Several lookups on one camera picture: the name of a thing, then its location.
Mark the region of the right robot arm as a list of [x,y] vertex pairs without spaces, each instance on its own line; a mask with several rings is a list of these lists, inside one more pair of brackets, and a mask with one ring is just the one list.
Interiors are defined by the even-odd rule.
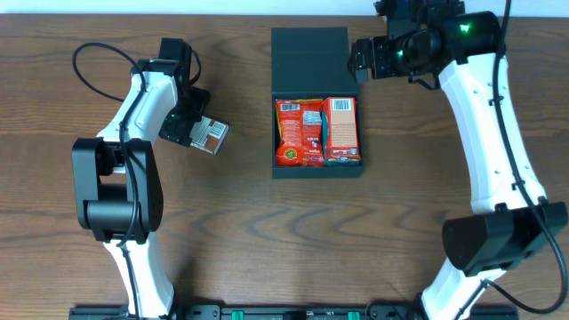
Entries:
[[505,55],[509,16],[466,12],[462,1],[379,0],[385,36],[352,44],[349,71],[359,83],[404,77],[448,99],[461,136],[470,178],[468,217],[442,228],[445,263],[418,297],[416,319],[502,319],[523,308],[476,310],[477,300],[523,260],[549,246],[560,271],[561,306],[568,270],[556,235],[567,207],[548,200],[525,151],[509,91]]

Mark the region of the black gift box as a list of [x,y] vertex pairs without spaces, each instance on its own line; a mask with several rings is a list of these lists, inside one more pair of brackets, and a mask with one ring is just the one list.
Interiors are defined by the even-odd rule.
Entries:
[[284,167],[276,164],[280,137],[276,120],[276,100],[310,100],[352,97],[359,102],[359,85],[348,68],[350,56],[347,27],[272,28],[272,179],[359,178],[365,170],[356,107],[357,138],[362,160],[359,165],[333,167]]

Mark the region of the red snack pouch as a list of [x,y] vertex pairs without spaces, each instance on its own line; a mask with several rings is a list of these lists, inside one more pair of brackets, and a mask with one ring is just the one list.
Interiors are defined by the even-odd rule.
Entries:
[[276,120],[280,136],[276,165],[323,167],[323,100],[277,100]]

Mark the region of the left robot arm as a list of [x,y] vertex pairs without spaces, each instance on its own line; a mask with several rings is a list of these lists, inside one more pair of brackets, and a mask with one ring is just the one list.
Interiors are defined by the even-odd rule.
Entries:
[[162,39],[155,58],[128,62],[131,87],[110,123],[72,147],[77,219],[113,257],[128,295],[125,318],[168,319],[175,289],[156,232],[164,193],[154,145],[183,147],[211,94],[195,86],[198,55],[181,38]]

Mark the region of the brown and white box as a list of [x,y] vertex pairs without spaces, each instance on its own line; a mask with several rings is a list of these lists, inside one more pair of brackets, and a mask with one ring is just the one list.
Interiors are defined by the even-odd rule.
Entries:
[[199,123],[195,123],[190,132],[190,146],[208,154],[216,155],[228,131],[228,124],[203,116]]

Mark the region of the red orange box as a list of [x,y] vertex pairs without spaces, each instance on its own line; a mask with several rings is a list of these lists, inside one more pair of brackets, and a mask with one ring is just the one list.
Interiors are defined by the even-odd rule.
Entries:
[[348,167],[361,164],[356,106],[353,97],[330,97],[324,101],[322,118],[326,166]]

